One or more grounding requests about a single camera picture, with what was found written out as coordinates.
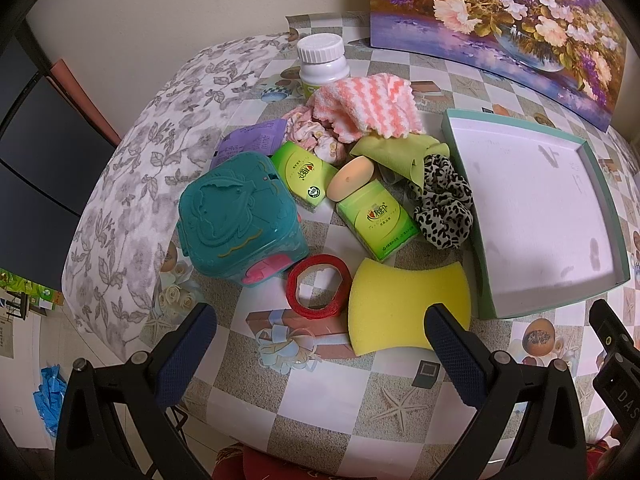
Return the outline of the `purple wipe packet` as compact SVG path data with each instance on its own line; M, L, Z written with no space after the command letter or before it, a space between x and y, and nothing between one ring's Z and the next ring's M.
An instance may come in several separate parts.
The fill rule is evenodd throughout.
M285 130L286 120L282 118L237 128L220 141L209 168L214 169L233 156L244 152L257 152L270 156L283 143Z

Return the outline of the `green microfibre cloth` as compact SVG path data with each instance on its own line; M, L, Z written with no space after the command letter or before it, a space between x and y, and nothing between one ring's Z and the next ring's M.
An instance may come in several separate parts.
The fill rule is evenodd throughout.
M424 185L424 159L430 155L450 155L449 146L434 136L410 133L405 138L363 136L350 150L352 156L366 156L379 165L393 170L415 184Z

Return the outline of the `pink white striped cloth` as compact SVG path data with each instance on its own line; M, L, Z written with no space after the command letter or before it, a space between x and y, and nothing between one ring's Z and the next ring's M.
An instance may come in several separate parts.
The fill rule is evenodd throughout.
M345 78L316 90L312 117L346 144L371 133L384 139L425 134L410 81L394 74Z

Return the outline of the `teal edged white tray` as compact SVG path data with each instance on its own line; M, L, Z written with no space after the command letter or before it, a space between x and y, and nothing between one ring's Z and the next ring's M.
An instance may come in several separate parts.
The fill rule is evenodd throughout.
M442 134L472 191L480 318L577 304L629 281L620 219L586 140L454 108Z

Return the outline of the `checkered patterned tablecloth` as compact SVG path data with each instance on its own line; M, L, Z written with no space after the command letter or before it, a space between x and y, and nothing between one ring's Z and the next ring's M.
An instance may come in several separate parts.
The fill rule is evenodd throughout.
M454 105L508 113L555 127L582 139L558 142L560 155L580 155L589 144L614 200L628 250L639 240L639 192L632 182L639 168L632 146L608 127L602 132L544 96L480 71L471 78L430 56L414 61L378 61L366 46L365 28L347 27L353 16L299 15L287 18L292 32L335 32L349 39L347 59L362 72L373 66L400 74L434 76L441 96L420 94L426 122L442 123L442 110ZM572 372L588 442L608 440L612 414L593 389L602 346L588 324L588 310L602 297L639 341L639 281L634 277L612 292L515 320L480 321L471 314L474 252L437 250L421 235L413 237L383 263L367 249L326 200L303 211L302 231L311 255L344 261L352 274L348 305L339 316L308 320L285 298L288 270L250 287L206 278L188 257L169 244L166 272L160 272L155 307L142 335L156 344L174 330L198 300L213 304L217 331L180 406L229 438L303 466L342 477L427 479L462 435L475 414L466 406L424 335L426 307L465 292L463 326L490 350L504 350L519 363L547 366L562 359ZM373 350L355 356L349 323Z

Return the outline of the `dark cabinet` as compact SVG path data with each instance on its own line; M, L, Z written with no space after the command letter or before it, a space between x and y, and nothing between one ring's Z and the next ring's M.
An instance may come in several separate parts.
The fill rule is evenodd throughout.
M16 38L1 53L1 266L61 288L66 255L114 144Z

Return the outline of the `yellow sponge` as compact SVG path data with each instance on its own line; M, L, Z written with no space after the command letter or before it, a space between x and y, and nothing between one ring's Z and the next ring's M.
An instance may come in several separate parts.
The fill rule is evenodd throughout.
M363 260L347 305L348 334L356 356L391 348L431 349L424 332L428 307L443 304L469 328L472 301L461 263L404 270Z

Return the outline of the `teal plastic toy box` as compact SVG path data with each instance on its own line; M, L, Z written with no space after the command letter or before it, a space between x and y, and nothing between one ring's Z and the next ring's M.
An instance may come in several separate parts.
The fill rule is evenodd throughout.
M253 286L309 255L296 203L271 159L244 152L183 191L177 232L199 274Z

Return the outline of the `leopard print scrunchie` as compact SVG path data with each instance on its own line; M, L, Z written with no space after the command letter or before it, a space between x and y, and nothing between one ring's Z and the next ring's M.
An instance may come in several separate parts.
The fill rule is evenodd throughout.
M414 205L414 222L434 247L459 248L469 237L474 222L472 190L448 157L427 155L422 186L410 182L407 194Z

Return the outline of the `flower painting canvas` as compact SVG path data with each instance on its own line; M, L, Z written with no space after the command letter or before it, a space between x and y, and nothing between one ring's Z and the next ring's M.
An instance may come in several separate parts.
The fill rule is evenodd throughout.
M370 0L370 34L509 78L601 130L623 82L627 38L602 0Z

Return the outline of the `green tissue pack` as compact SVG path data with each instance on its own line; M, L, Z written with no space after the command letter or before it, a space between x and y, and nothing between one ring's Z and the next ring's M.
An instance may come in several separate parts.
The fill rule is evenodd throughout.
M285 186L294 198L310 210L326 198L326 191L337 169L299 145L285 142L271 156Z
M376 261L386 260L419 234L408 212L379 180L336 204L338 215Z

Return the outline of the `white pill bottle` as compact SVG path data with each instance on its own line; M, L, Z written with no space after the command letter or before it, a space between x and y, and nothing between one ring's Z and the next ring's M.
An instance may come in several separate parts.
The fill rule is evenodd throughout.
M344 41L337 34L319 32L298 40L299 78L306 99L325 84L348 78Z

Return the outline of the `grey floral white blanket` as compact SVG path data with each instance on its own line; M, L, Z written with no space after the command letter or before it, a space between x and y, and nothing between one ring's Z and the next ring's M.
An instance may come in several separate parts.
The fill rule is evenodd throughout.
M207 170L222 130L285 34L207 47L142 110L96 181L70 243L62 292L76 325L119 359L154 307L154 290L186 186Z

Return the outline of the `pink floral scrunchie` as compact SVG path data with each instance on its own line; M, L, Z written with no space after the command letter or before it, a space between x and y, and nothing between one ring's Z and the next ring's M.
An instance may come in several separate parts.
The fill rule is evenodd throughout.
M347 159L345 145L337 139L333 130L312 117L312 108L299 105L283 116L287 141L316 155L324 162L342 166Z

